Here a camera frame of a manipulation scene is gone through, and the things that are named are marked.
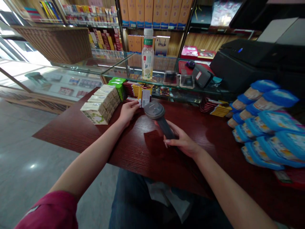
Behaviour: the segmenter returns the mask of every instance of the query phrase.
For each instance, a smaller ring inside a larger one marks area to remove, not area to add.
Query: wicker basket
[[[92,57],[87,28],[12,26],[48,61],[75,64]]]

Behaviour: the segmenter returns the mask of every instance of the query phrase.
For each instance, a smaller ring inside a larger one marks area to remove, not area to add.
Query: pink sleeve
[[[70,193],[55,191],[42,197],[15,228],[78,228],[77,201]]]

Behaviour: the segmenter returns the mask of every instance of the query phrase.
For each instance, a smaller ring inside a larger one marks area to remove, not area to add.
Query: tiled floor
[[[56,116],[0,99],[0,229],[14,228],[78,156],[31,137]],[[108,228],[118,171],[107,164],[81,198],[79,228]]]

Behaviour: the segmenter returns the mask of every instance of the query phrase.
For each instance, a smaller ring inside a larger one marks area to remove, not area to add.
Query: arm
[[[66,191],[79,201],[104,168],[115,143],[138,108],[137,101],[124,104],[118,120],[69,165],[49,192]]]
[[[164,139],[193,158],[234,228],[277,228],[260,206],[179,127],[167,121],[179,139]]]

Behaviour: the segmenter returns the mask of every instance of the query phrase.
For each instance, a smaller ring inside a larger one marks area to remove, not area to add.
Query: hand
[[[134,113],[140,106],[141,105],[138,101],[132,101],[123,104],[118,121],[121,121],[125,125],[125,127],[128,127]]]
[[[166,120],[170,128],[172,129],[173,133],[179,137],[179,139],[166,139],[164,136],[164,143],[167,148],[167,145],[171,146],[178,146],[178,148],[185,153],[187,156],[195,159],[197,154],[202,150],[202,148],[194,142],[182,129],[177,127],[172,122]]]

